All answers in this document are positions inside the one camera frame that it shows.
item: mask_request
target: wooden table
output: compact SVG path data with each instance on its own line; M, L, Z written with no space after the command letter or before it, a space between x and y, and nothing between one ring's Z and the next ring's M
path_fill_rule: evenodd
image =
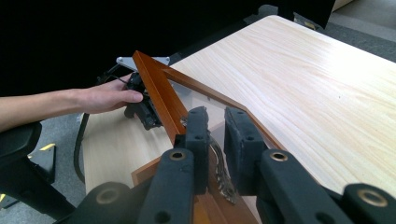
M172 66L244 105L323 186L364 182L396 196L396 64L277 16ZM171 144L123 109L91 115L87 192L132 186L131 172Z

